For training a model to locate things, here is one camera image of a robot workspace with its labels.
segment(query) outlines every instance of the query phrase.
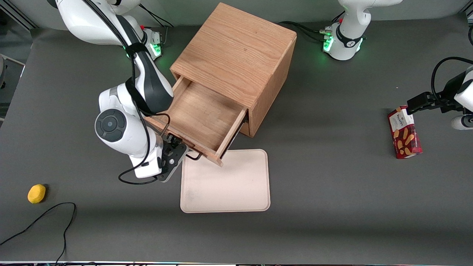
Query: table surface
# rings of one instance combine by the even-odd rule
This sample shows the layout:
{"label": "table surface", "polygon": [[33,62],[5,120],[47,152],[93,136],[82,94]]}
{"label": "table surface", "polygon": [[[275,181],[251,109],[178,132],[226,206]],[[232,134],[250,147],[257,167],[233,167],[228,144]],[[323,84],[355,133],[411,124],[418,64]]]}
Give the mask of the table surface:
{"label": "table surface", "polygon": [[[312,24],[321,28],[325,23]],[[158,67],[169,67],[198,27],[170,28]],[[473,264],[472,132],[457,113],[415,115],[424,149],[394,157],[387,113],[429,90],[435,64],[471,58],[464,14],[374,21],[350,61],[299,34],[288,79],[254,138],[232,149],[268,153],[271,207],[261,213],[185,214],[181,170],[169,182],[120,183],[130,166],[96,137],[101,91],[124,82],[121,47],[68,32],[33,32],[34,44],[0,130],[0,238],[56,203],[78,205],[64,260],[245,264]],[[448,62],[438,88],[465,70]],[[47,200],[26,200],[31,185]],[[0,248],[1,260],[55,260],[71,206]]]}

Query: cabinet top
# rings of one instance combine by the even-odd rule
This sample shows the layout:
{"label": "cabinet top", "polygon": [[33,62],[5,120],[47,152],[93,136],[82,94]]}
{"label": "cabinet top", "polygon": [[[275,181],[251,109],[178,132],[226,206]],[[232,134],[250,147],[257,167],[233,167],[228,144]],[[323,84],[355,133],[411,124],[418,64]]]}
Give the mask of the cabinet top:
{"label": "cabinet top", "polygon": [[253,108],[296,33],[220,3],[171,71]]}

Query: open drawer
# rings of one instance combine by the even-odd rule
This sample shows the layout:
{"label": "open drawer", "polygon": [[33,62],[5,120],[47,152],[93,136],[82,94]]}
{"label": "open drawer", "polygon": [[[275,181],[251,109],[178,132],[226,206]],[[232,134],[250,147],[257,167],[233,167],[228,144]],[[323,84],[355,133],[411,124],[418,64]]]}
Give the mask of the open drawer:
{"label": "open drawer", "polygon": [[[247,108],[237,102],[181,76],[173,87],[174,101],[165,111],[171,117],[167,133],[183,139],[194,151],[223,166],[221,157],[237,134]],[[165,116],[146,121],[163,130]]]}

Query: white wall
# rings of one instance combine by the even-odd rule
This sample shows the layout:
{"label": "white wall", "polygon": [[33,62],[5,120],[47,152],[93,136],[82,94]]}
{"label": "white wall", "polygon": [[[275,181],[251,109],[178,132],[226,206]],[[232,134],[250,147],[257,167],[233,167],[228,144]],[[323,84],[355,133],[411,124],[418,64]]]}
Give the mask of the white wall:
{"label": "white wall", "polygon": [[[59,12],[46,0],[11,0],[41,27],[65,29]],[[310,22],[330,20],[341,11],[337,0],[142,0],[141,3],[174,25],[201,25],[219,2],[269,21]],[[374,8],[373,20],[442,18],[457,13],[468,0],[404,0],[401,4]],[[158,24],[142,9],[130,11],[140,24]]]}

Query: velcro strap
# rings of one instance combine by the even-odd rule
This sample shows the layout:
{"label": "velcro strap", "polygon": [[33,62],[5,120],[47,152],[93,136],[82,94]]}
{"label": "velcro strap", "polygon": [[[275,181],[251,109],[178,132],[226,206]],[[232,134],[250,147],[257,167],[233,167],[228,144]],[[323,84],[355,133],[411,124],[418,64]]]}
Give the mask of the velcro strap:
{"label": "velcro strap", "polygon": [[148,50],[146,49],[146,46],[144,44],[134,43],[134,44],[131,44],[130,46],[125,47],[125,51],[130,58],[133,58],[132,56],[136,54],[137,52],[141,52],[141,51],[147,52]]}
{"label": "velcro strap", "polygon": [[130,94],[131,98],[135,101],[138,109],[144,113],[145,116],[152,116],[153,112],[149,109],[148,105],[141,96],[140,92],[136,89],[135,83],[129,78],[125,82],[126,90]]}

